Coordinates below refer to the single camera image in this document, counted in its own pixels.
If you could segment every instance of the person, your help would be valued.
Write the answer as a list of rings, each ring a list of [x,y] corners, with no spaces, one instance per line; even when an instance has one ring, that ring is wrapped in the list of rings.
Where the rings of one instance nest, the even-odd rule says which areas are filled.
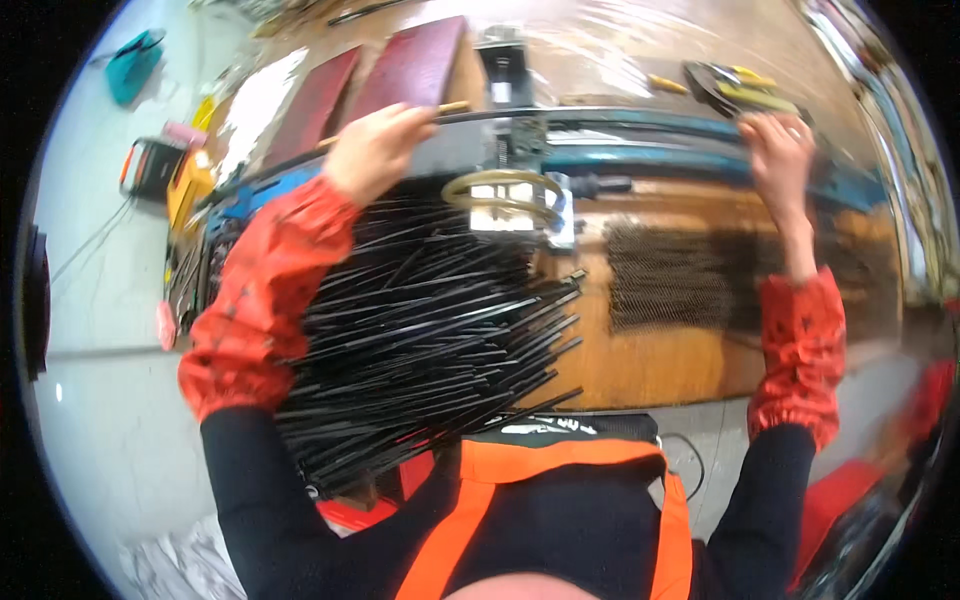
[[[300,316],[347,258],[351,225],[433,134],[433,111],[393,106],[354,121],[324,172],[264,206],[231,251],[221,290],[179,369],[201,423],[228,552],[251,598],[781,597],[799,543],[814,454],[839,426],[843,305],[817,269],[804,188],[814,141],[799,118],[750,114],[739,129],[780,233],[785,271],[765,281],[766,374],[750,447],[709,543],[691,541],[683,486],[655,445],[575,426],[493,431],[442,454],[386,520],[339,539],[285,452],[272,412],[304,354]],[[648,485],[662,477],[662,510]]]

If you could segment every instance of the floor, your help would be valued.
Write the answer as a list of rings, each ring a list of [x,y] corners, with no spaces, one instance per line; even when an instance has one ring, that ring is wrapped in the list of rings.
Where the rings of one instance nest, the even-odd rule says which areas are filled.
[[[199,86],[248,47],[250,23],[223,7],[197,13],[186,4],[132,0],[117,15],[94,55],[162,27],[164,63],[132,109],[112,103],[96,68],[80,72],[42,157],[36,205],[54,273],[116,214],[115,227],[97,235],[53,284],[48,370],[35,385],[34,433],[65,511],[124,597],[135,596],[120,570],[118,544],[185,530],[215,510],[198,427],[177,389],[179,357],[156,341],[165,220],[147,206],[122,208],[116,187],[130,144],[158,133],[167,119],[187,118]],[[683,10],[695,21],[705,4],[711,3],[689,2]],[[844,428],[817,458],[811,479],[869,445],[880,416],[903,401],[918,371],[913,360],[892,356],[844,380],[838,391]],[[735,485],[747,447],[746,402],[652,411],[661,431],[685,433],[703,455],[705,484],[690,502],[700,537],[712,532]],[[692,453],[674,441],[666,449],[692,490],[699,472]]]

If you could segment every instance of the red wooden board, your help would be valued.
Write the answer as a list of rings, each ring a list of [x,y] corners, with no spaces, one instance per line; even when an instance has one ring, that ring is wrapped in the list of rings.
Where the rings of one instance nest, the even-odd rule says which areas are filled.
[[[307,73],[270,142],[264,167],[312,150],[317,142],[332,134],[326,130],[327,121],[359,58],[357,46]]]
[[[349,118],[355,121],[398,102],[435,107],[444,99],[446,80],[467,26],[453,16],[396,32],[364,82]]]

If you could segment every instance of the wire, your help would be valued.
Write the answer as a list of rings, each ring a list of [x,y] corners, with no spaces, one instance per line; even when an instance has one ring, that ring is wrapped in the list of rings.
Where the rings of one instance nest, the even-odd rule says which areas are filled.
[[[686,445],[690,446],[690,449],[693,450],[693,455],[697,457],[697,462],[700,463],[700,481],[697,482],[697,487],[693,489],[693,492],[686,497],[686,501],[689,502],[690,498],[697,495],[697,492],[700,491],[701,486],[704,485],[704,478],[707,477],[707,467],[704,465],[704,457],[700,456],[697,446],[693,445],[693,442],[691,442],[690,439],[682,433],[664,433],[660,437],[664,440],[669,438],[683,440],[686,442]]]
[[[80,257],[81,253],[86,249],[86,247],[92,244],[94,241],[96,241],[97,237],[101,236],[101,234],[103,235],[102,235],[102,240],[100,242],[100,245],[98,245],[97,248],[95,248],[94,250],[97,250],[100,248],[100,246],[103,246],[104,242],[107,241],[107,237],[111,233],[113,233],[113,230],[116,228],[116,226],[123,220],[123,215],[120,215],[120,213],[124,212],[124,208],[129,209],[132,205],[133,205],[133,201],[130,198],[127,198],[122,204],[120,204],[120,207],[117,208],[116,212],[110,215],[109,218],[106,221],[104,221],[104,223],[96,231],[91,233],[90,236],[86,238],[86,241],[84,241],[79,248],[77,248],[76,250],[74,250],[72,254],[70,254],[70,257],[66,259],[66,262],[60,265],[60,268],[57,269],[57,271],[53,274],[52,277],[50,277],[50,285],[53,286],[53,284],[57,282],[57,279],[59,279],[60,276],[62,276],[66,272],[67,268],[71,264],[73,264],[73,261],[77,260],[77,258]]]

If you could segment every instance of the red sleeve cover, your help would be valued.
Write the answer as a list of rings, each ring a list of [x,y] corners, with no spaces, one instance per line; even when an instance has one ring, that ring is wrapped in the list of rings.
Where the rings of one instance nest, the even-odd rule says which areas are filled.
[[[836,386],[843,377],[847,323],[833,273],[793,286],[771,276],[760,287],[766,374],[747,408],[751,441],[781,423],[809,429],[819,451],[840,427]]]
[[[273,411],[306,353],[300,318],[349,255],[359,208],[319,176],[264,206],[230,251],[216,301],[190,331],[178,381],[198,421],[231,406]]]

